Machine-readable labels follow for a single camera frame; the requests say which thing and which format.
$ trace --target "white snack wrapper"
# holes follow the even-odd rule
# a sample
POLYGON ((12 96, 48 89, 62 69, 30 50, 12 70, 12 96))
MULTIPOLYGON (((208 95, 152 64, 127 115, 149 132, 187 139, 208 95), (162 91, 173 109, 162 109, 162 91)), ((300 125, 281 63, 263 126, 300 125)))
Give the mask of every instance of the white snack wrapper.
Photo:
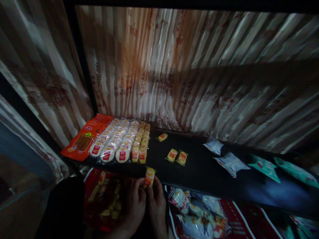
POLYGON ((234 154, 229 152, 224 157, 214 158, 224 169, 226 169, 233 178, 237 178, 236 173, 241 169, 250 169, 245 163, 243 163, 234 154))
POLYGON ((221 149, 224 146, 221 142, 219 142, 217 139, 213 138, 212 136, 210 136, 208 138, 208 142, 203 144, 206 148, 209 149, 209 151, 220 155, 221 149))

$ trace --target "black shelf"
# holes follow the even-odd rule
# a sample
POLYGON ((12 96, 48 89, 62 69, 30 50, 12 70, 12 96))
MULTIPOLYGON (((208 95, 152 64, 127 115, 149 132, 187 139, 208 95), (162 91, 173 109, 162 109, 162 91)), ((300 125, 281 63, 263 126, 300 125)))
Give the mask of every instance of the black shelf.
MULTIPOLYGON (((165 141, 159 142, 155 137, 160 134, 161 132, 151 131, 146 165, 157 170, 156 175, 162 183, 319 219, 319 189, 305 185, 282 169, 276 169, 281 180, 280 184, 255 169, 240 170, 234 179, 213 159, 215 155, 202 145, 205 139, 169 133, 165 141), (189 154, 185 167, 165 160, 171 148, 182 149, 189 154)), ((228 150, 245 163, 250 162, 250 153, 274 162, 272 154, 260 150, 225 145, 222 148, 222 155, 228 150)), ((134 163, 101 165, 96 164, 96 161, 94 158, 87 158, 82 164, 135 178, 145 175, 145 165, 134 163)))

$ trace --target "finger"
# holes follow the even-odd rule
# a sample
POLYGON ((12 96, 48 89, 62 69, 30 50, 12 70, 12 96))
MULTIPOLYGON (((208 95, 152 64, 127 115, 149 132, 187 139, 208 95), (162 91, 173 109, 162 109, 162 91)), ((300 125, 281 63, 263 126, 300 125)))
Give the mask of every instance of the finger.
POLYGON ((140 204, 146 204, 146 193, 143 189, 139 188, 139 195, 140 195, 140 204))
POLYGON ((149 195, 149 201, 154 200, 154 192, 151 185, 147 187, 147 194, 149 195))
POLYGON ((159 195, 159 196, 164 195, 164 193, 163 193, 163 186, 162 186, 162 184, 161 184, 161 182, 160 182, 160 180, 159 180, 159 178, 158 178, 157 176, 154 177, 154 183, 155 183, 155 185, 156 185, 156 187, 157 187, 157 193, 158 193, 158 195, 159 195))
POLYGON ((134 191, 135 192, 138 192, 138 190, 139 190, 139 186, 141 185, 141 184, 143 184, 144 183, 144 178, 139 178, 139 179, 137 179, 137 180, 135 180, 135 182, 134 182, 134 191))

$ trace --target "transparent plastic bag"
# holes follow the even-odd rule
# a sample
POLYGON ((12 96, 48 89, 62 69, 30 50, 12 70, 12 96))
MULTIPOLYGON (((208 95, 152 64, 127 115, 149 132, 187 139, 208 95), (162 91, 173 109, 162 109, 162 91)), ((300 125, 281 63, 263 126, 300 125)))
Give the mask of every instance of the transparent plastic bag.
POLYGON ((224 157, 214 158, 233 178, 237 177, 237 172, 241 169, 250 169, 245 163, 229 152, 224 157))

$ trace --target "green snack wrapper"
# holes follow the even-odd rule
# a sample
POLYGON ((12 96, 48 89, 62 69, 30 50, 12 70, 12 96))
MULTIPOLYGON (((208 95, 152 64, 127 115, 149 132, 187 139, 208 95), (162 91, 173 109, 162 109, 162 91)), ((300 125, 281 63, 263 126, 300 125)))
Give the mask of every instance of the green snack wrapper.
POLYGON ((319 188, 319 184, 316 178, 308 173, 306 170, 290 163, 282 160, 281 158, 275 158, 275 162, 278 167, 282 168, 284 171, 289 173, 291 176, 295 177, 296 179, 300 180, 301 182, 313 186, 315 188, 319 188))
POLYGON ((251 167, 257 169, 258 171, 262 172, 263 174, 267 175, 271 179, 275 180, 277 183, 281 183, 280 179, 278 178, 276 171, 275 171, 275 168, 277 168, 276 165, 272 164, 271 162, 269 162, 261 157, 258 157, 258 156, 252 155, 252 154, 251 154, 251 157, 253 158, 254 163, 248 164, 249 166, 251 166, 251 167))

